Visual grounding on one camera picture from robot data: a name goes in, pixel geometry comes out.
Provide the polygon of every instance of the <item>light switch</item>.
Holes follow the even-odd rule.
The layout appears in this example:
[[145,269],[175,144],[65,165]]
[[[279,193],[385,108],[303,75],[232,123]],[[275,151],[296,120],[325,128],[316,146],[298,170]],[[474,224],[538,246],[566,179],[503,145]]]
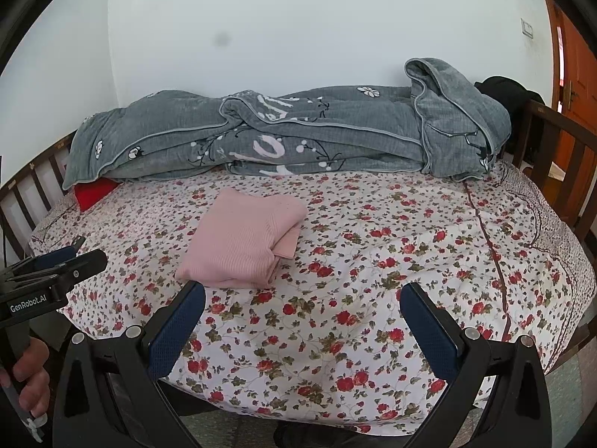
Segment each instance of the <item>light switch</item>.
[[521,18],[521,22],[522,22],[522,33],[524,35],[526,35],[529,38],[532,38],[532,26],[530,23],[525,22],[522,18]]

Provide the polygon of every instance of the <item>door handle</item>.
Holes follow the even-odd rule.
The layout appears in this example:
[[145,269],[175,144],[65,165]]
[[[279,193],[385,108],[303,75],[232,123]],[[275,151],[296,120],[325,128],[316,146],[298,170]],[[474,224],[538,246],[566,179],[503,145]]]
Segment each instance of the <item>door handle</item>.
[[576,92],[572,89],[572,81],[569,80],[565,83],[563,87],[563,108],[567,109],[568,111],[572,108],[572,98],[574,96],[578,96]]

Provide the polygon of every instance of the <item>floral bedsheet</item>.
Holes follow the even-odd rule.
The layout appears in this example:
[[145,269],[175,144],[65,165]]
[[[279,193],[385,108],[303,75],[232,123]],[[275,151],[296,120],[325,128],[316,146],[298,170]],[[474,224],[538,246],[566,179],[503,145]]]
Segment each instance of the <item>floral bedsheet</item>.
[[[547,370],[595,295],[580,244],[538,189],[499,162],[483,181],[417,173],[280,178],[223,171],[125,183],[86,213],[70,206],[30,243],[43,253],[87,237],[109,266],[62,310],[92,337],[144,323],[180,290],[174,272],[222,187],[308,204],[296,257],[271,290],[207,290],[207,307],[168,381],[254,416],[377,435],[416,430],[446,383],[402,319],[401,286],[420,283],[486,339],[534,338]],[[491,390],[486,379],[478,396]]]

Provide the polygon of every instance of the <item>red pillow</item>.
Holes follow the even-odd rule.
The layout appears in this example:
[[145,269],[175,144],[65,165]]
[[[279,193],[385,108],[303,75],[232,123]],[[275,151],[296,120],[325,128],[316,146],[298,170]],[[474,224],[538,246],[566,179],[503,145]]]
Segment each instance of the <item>red pillow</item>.
[[76,184],[74,186],[75,197],[77,202],[79,202],[81,212],[85,212],[94,206],[118,185],[118,182],[104,177],[98,178],[95,182]]

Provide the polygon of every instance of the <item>blue gripper pad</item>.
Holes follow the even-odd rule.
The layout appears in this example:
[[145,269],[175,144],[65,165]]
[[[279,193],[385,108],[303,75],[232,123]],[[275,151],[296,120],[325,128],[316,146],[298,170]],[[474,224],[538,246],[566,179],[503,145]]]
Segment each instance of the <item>blue gripper pad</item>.
[[34,260],[34,271],[42,271],[66,263],[76,257],[76,249],[73,246],[66,246],[56,251],[38,256]]
[[174,363],[178,360],[205,310],[204,286],[196,281],[191,283],[193,283],[192,289],[183,301],[175,306],[174,312],[148,348],[147,373],[154,382],[172,372]]
[[[413,332],[415,340],[434,371],[434,375],[448,383],[452,382],[458,375],[459,349],[438,319],[438,316],[442,316],[442,314],[448,317],[450,314],[436,308],[416,283],[409,283],[402,287],[400,312],[408,328]],[[449,331],[460,331],[452,317],[442,318],[442,320],[444,323],[449,320],[456,326],[456,331],[448,329]]]

